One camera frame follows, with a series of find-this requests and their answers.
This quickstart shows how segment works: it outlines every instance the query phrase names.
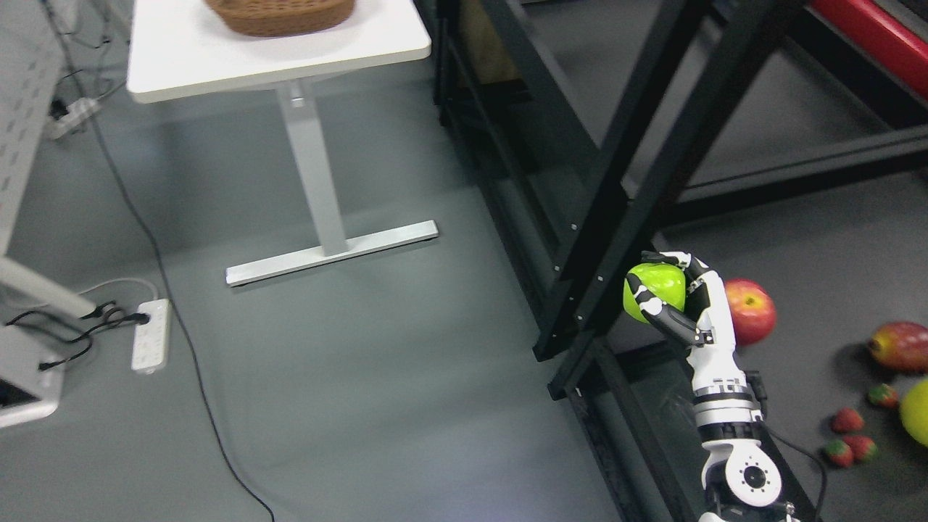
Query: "green apple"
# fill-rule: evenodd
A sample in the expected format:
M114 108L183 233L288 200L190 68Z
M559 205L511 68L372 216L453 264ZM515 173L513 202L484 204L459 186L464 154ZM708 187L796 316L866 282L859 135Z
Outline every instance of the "green apple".
M683 311L687 298L687 278L683 275L683 270L665 263L642 263L628 272L638 276L648 290L654 292L654 295L660 297L666 304ZM622 293L622 306L625 307L628 315L641 322L648 322L641 315L635 296L628 288L628 281L625 282L625 290Z

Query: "robot finger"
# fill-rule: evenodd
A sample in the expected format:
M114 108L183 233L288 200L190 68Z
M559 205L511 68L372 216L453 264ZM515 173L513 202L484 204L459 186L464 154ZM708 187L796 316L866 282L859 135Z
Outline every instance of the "robot finger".
M685 252L651 252L649 250L641 251L642 263L664 263L673 265L680 269L686 269L690 265L690 255Z
M625 280L628 281L628 287L635 296L641 315L655 328L683 346L694 346L700 343L700 336L696 333L696 323L692 319L654 295L635 274L627 274Z

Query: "white tabletop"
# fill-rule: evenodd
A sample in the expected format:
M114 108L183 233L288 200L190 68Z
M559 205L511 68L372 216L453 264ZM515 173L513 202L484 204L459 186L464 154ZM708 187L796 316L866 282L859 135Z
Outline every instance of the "white tabletop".
M203 0L135 0L127 89L150 103L256 87L429 56L412 0L356 0L348 20L317 33L234 33Z

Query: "white table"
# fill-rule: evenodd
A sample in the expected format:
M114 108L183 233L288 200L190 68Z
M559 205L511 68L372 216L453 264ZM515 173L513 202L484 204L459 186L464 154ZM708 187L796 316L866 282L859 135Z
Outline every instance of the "white table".
M434 221L346 239L312 82L429 56L411 0L356 0L325 31L257 38L230 31L202 0L135 0L127 88L150 103L212 92L277 91L319 246L226 270L238 286L438 236Z

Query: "apple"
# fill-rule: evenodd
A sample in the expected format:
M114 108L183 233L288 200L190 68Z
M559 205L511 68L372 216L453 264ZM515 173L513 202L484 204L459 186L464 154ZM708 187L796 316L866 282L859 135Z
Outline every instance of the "apple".
M761 285L746 279L728 280L725 294L738 346L752 345L773 332L777 309Z
M867 344L870 354L897 372L928 372L928 328L915 322L888 322Z
M687 277L683 270L666 263L642 263L628 270L628 273L638 276L641 283L666 304L683 311L687 298ZM641 315L641 308L638 308L635 296L628 287L628 281L625 281L625 289L622 292L622 306L628 315L641 322L648 322Z

